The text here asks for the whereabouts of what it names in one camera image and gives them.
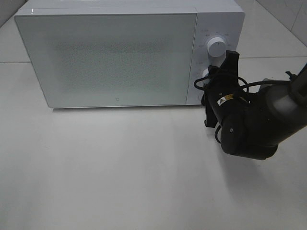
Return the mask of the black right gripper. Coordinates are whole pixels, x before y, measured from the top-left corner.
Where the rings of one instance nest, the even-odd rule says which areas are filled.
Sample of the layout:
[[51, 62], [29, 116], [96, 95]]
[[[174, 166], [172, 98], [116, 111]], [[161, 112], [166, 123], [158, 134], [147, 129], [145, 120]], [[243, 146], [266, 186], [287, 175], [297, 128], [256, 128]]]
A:
[[205, 126], [214, 128], [240, 127], [240, 102], [235, 98], [239, 91], [238, 60], [240, 54], [227, 50], [226, 56], [218, 66], [208, 67], [208, 77], [211, 79], [203, 86], [203, 104], [205, 106]]

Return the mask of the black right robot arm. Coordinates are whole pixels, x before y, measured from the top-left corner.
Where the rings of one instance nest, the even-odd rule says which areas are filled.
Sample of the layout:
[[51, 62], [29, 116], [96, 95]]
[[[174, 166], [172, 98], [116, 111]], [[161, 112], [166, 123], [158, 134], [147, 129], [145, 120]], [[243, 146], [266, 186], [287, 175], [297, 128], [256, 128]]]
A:
[[265, 160], [278, 145], [307, 125], [307, 70], [289, 74], [289, 80], [263, 80], [256, 93], [240, 85], [239, 54], [227, 51], [221, 66], [209, 66], [202, 78], [205, 125], [230, 155]]

